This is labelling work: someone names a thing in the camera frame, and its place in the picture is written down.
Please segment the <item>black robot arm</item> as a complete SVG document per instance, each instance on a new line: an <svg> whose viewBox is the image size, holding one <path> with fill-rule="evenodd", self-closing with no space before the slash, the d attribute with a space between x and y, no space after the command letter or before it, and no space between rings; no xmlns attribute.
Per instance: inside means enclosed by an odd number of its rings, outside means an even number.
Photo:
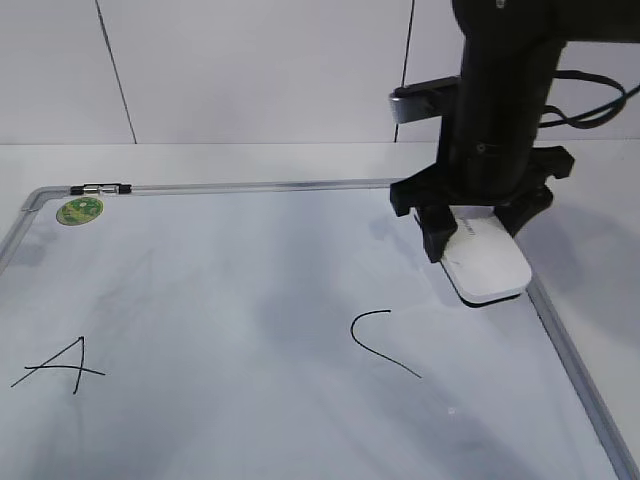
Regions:
<svg viewBox="0 0 640 480"><path fill-rule="evenodd" d="M574 160L561 147L536 147L541 129L596 128L625 107L628 89L575 116L550 105L554 81L588 79L559 68L564 47L639 39L635 1L456 1L452 9L464 36L460 73L389 97L398 124L441 122L435 162L390 188L396 215L416 213L432 262L457 230L456 206L491 208L510 235L551 206L546 182L569 176Z"/></svg>

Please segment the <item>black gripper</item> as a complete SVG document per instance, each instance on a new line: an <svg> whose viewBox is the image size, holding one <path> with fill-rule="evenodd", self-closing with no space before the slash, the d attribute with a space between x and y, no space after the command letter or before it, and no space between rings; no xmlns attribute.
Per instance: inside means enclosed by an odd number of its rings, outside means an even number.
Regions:
<svg viewBox="0 0 640 480"><path fill-rule="evenodd" d="M507 233L515 237L530 220L552 205L553 193L546 186L547 179L569 177L574 163L574 157L562 146L535 147L524 173L515 184L503 188L499 167L495 164L490 164L488 169L474 166L471 175L466 177L436 162L392 183L389 199L399 217L417 207L416 218L425 253L431 263L438 263L457 231L448 206L496 206L494 215Z"/></svg>

